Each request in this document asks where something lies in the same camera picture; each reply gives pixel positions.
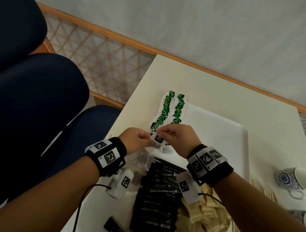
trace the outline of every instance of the wristband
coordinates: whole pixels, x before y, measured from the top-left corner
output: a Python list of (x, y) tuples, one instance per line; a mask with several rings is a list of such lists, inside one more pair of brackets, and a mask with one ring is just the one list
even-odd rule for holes
[(207, 183), (214, 187), (216, 183), (233, 172), (227, 159), (214, 147), (203, 144), (194, 148), (187, 157), (187, 169), (193, 179), (201, 186)]
[(97, 165), (100, 177), (110, 177), (125, 165), (126, 148), (118, 137), (113, 137), (88, 146), (85, 155)]

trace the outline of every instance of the cable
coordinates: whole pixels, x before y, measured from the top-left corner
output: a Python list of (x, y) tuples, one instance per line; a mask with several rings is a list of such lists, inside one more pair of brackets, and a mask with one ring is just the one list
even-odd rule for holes
[(91, 189), (92, 187), (95, 187), (95, 186), (102, 186), (102, 187), (111, 189), (111, 187), (109, 187), (109, 186), (96, 184), (96, 185), (91, 185), (91, 186), (89, 186), (89, 187), (85, 190), (85, 192), (83, 193), (83, 196), (82, 196), (82, 198), (81, 198), (81, 200), (80, 200), (79, 207), (78, 207), (78, 209), (77, 209), (76, 220), (75, 220), (75, 222), (74, 222), (74, 226), (73, 226), (73, 231), (72, 231), (72, 232), (75, 232), (75, 231), (76, 231), (76, 228), (77, 228), (77, 221), (78, 221), (78, 219), (79, 219), (79, 214), (80, 214), (80, 209), (81, 209), (82, 201), (84, 200), (85, 195), (86, 195), (86, 193), (88, 192), (88, 190)]
[(223, 205), (223, 203), (221, 201), (219, 201), (217, 198), (213, 197), (212, 195), (209, 195), (207, 193), (198, 193), (198, 195), (206, 195), (206, 196), (209, 196), (211, 197), (212, 199), (216, 200), (217, 202), (219, 202), (221, 205)]

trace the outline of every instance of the mug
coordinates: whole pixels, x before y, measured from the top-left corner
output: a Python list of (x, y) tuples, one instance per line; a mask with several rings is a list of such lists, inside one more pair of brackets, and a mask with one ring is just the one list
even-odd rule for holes
[(295, 210), (295, 209), (288, 209), (287, 212), (299, 220), (304, 226), (306, 225), (306, 211), (304, 210)]
[[(306, 170), (299, 167), (287, 168), (274, 173), (274, 179), (279, 187), (286, 189), (289, 195), (297, 200), (304, 198), (304, 192), (306, 188)], [(302, 195), (301, 197), (295, 197), (292, 192), (297, 191)]]

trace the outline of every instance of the right hand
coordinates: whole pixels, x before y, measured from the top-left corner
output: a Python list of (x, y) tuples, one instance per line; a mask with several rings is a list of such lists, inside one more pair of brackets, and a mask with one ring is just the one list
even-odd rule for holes
[(183, 158), (187, 158), (189, 153), (201, 144), (200, 139), (191, 126), (184, 124), (167, 124), (157, 131), (162, 139), (166, 140)]

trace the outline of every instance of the white tray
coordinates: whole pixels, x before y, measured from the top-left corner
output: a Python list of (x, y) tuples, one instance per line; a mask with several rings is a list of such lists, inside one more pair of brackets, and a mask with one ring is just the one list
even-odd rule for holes
[[(246, 128), (193, 104), (187, 103), (185, 107), (187, 108), (182, 123), (192, 126), (203, 144), (216, 148), (228, 159), (237, 174), (250, 181)], [(161, 153), (153, 147), (146, 148), (146, 151), (185, 169), (188, 164), (187, 160), (173, 149), (169, 154)]]

